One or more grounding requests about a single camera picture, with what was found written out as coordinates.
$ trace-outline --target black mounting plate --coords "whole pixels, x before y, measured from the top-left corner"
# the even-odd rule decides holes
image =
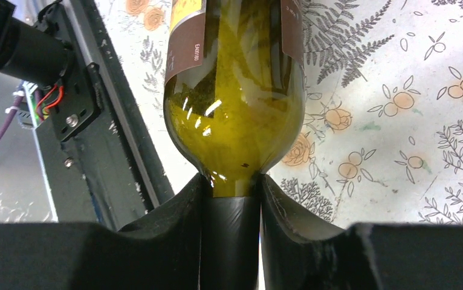
[[[35,23],[34,27],[64,41],[66,47],[73,51],[74,57],[59,84],[64,86],[63,99],[50,109],[49,116],[53,121],[57,139],[66,141],[87,127],[99,115],[99,102],[64,6],[52,5],[43,20]],[[66,119],[72,116],[77,118],[73,127],[66,123]]]

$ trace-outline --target bolt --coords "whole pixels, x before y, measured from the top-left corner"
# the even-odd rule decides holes
[[[71,158],[67,158],[65,161],[64,161],[64,166],[66,166],[66,168],[70,168],[72,165],[73,165],[73,159]]]
[[[68,118],[66,118],[66,124],[68,124],[69,127],[73,128],[73,127],[77,126],[78,123],[79,123],[79,118],[75,114],[73,114],[73,115],[69,116]]]

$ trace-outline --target floor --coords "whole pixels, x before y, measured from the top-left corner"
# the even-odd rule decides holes
[[[18,83],[17,79],[0,74],[0,127]],[[33,133],[15,120],[0,142],[0,222],[50,220]]]

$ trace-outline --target orange flower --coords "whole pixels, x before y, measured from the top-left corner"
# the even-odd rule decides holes
[[[126,0],[126,12],[138,16],[148,7],[149,0]]]
[[[351,113],[342,109],[331,109],[326,112],[326,123],[333,130],[343,130],[351,125]]]
[[[144,16],[144,27],[149,31],[156,30],[164,22],[165,12],[160,8],[148,7]]]
[[[290,149],[288,154],[283,157],[282,161],[288,166],[297,166],[308,162],[311,152],[311,144],[306,136],[301,133],[297,137],[294,146]]]

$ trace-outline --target floral tablecloth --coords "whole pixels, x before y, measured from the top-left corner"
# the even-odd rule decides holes
[[[196,170],[163,120],[171,1],[96,3],[177,192]],[[463,224],[463,0],[302,4],[306,117],[270,175],[341,227]]]

